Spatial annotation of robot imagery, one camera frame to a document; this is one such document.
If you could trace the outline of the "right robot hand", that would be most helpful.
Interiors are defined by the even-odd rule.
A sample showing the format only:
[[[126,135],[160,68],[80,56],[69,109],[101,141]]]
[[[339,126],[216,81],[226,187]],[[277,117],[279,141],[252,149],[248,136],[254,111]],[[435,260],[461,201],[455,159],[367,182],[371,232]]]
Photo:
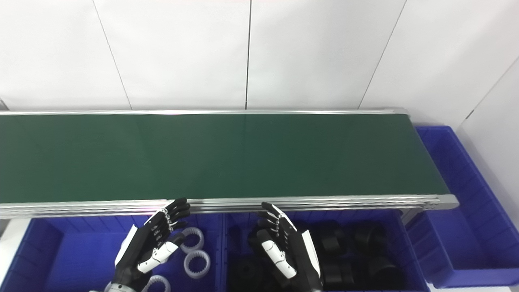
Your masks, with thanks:
[[[261,203],[256,246],[267,257],[270,273],[290,292],[322,292],[320,263],[308,229],[299,230],[276,205]]]

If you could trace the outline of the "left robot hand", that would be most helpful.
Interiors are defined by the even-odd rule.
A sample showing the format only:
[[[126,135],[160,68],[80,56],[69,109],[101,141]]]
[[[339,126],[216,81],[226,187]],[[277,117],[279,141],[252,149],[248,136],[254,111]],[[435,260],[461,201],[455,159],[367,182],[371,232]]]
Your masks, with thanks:
[[[177,232],[186,227],[190,215],[186,198],[178,198],[156,211],[141,227],[133,225],[115,259],[115,273],[107,292],[143,292],[154,268],[166,260],[185,241]]]

